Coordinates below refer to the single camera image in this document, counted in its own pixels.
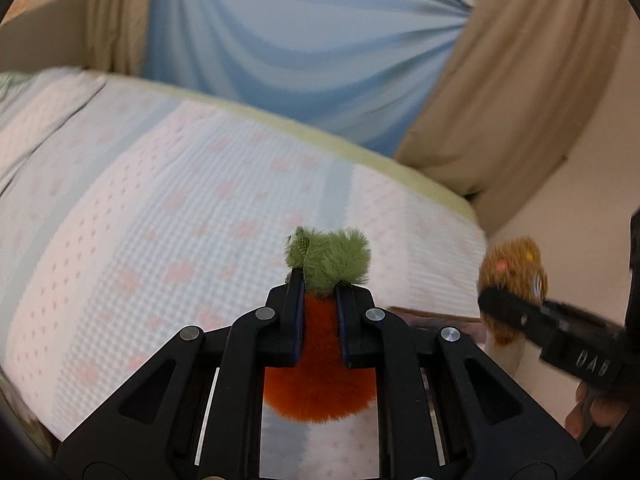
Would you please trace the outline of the person right hand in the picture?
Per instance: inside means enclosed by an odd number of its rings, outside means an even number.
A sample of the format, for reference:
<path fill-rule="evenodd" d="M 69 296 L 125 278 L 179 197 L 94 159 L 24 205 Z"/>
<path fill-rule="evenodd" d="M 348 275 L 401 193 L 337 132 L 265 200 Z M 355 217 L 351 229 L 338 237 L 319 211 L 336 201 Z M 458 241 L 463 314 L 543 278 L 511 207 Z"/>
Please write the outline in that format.
<path fill-rule="evenodd" d="M 616 428 L 627 414 L 631 403 L 612 394 L 597 393 L 581 382 L 575 392 L 576 404 L 566 416 L 564 427 L 576 440 L 585 433 L 587 419 L 594 426 Z"/>

